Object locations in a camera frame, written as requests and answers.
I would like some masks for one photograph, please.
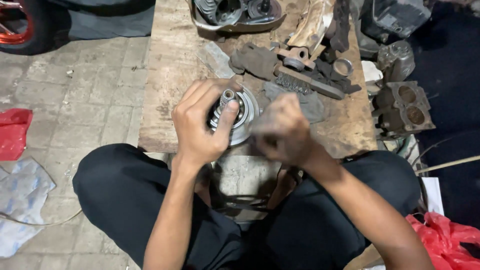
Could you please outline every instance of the man's left hand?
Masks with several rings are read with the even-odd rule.
[[[228,79],[196,80],[187,89],[171,116],[179,141],[177,156],[195,167],[215,161],[228,147],[228,138],[239,110],[233,100],[223,108],[216,131],[207,127],[206,120],[212,105],[227,88],[240,91],[242,87]]]

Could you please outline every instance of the black pants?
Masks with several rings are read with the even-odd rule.
[[[417,205],[419,182],[403,158],[372,151],[343,166],[402,215]],[[80,162],[73,188],[91,223],[142,266],[169,179],[164,162],[114,144]],[[218,269],[235,261],[242,269],[342,269],[369,244],[330,195],[307,179],[246,235],[195,195],[186,265]]]

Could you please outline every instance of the dirty hand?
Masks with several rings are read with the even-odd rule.
[[[294,93],[279,95],[252,127],[252,134],[258,149],[267,158],[287,165],[304,169],[309,163],[314,166],[314,152],[323,152],[326,158],[331,158],[310,136],[310,123]]]
[[[207,127],[212,105],[227,88],[240,91],[241,86],[227,79],[196,80],[187,89],[172,111],[172,120],[179,141],[176,158],[202,167],[218,159],[227,149],[232,124],[239,104],[233,100],[224,107],[216,131]]]

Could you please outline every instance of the person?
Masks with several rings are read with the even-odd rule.
[[[339,164],[310,136],[296,94],[284,94],[255,128],[257,147],[271,160],[302,168],[298,185],[279,177],[275,203],[248,231],[209,207],[199,170],[218,159],[239,110],[223,109],[216,131],[209,109],[225,79],[194,81],[171,113],[178,151],[167,165],[127,144],[102,146],[73,178],[85,216],[144,270],[342,269],[370,243],[387,269],[432,270],[422,242],[404,216],[420,197],[414,171],[401,157],[372,151]],[[271,144],[267,138],[275,138]]]

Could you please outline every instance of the gray rag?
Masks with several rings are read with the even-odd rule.
[[[277,96],[282,93],[295,93],[272,82],[264,82],[264,90],[265,96],[270,101],[274,101]],[[310,121],[310,124],[325,120],[325,108],[322,101],[318,98],[318,94],[316,92],[312,92],[307,95],[298,92],[296,92],[296,94],[300,101],[301,112],[303,115],[305,115],[308,121]]]

